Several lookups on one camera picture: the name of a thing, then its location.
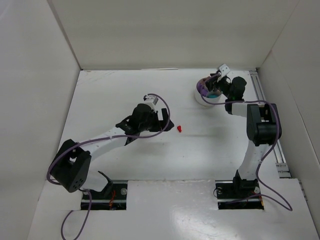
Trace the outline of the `long teal lego brick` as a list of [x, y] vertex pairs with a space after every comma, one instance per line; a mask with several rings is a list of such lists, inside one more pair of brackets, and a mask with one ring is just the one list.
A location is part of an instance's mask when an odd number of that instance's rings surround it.
[[209, 99], [215, 99], [215, 98], [219, 98], [220, 97], [220, 93], [213, 93], [213, 94], [209, 94], [206, 97]]

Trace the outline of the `lavender lego brick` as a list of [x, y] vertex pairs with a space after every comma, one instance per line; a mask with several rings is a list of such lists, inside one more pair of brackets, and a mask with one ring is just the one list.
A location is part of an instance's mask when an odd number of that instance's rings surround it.
[[208, 89], [206, 87], [206, 80], [200, 79], [197, 84], [196, 84], [196, 89], [199, 92], [199, 94], [201, 94], [204, 98], [207, 96], [208, 94]]

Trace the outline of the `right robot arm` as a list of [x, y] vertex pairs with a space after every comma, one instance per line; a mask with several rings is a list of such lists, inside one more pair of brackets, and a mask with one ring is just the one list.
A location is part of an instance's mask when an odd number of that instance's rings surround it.
[[257, 169], [266, 157], [266, 150], [282, 135], [277, 105], [264, 100], [245, 101], [247, 82], [242, 77], [228, 81], [227, 76], [211, 74], [205, 80], [208, 91], [218, 90], [225, 97], [225, 111], [246, 119], [248, 147], [244, 160], [232, 180], [236, 192], [253, 190], [258, 184]]

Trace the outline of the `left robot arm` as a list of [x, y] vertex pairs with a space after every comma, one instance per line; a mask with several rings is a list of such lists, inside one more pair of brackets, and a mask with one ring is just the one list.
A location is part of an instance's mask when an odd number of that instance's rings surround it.
[[157, 111], [152, 103], [139, 103], [131, 115], [97, 138], [83, 142], [66, 140], [49, 166], [46, 178], [69, 193], [82, 191], [106, 196], [111, 192], [113, 182], [102, 171], [91, 171], [91, 163], [114, 149], [143, 138], [143, 132], [150, 132], [151, 137], [155, 137], [173, 127], [168, 106]]

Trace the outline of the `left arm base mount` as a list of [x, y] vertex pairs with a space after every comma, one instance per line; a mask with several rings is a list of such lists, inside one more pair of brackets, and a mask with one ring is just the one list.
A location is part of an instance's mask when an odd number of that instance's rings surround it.
[[90, 171], [81, 190], [81, 210], [122, 211], [127, 208], [127, 180], [112, 180], [102, 171]]

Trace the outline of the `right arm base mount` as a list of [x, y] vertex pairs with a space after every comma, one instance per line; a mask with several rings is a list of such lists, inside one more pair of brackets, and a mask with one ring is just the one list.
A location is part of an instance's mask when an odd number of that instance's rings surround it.
[[264, 210], [258, 181], [216, 180], [213, 191], [219, 210]]

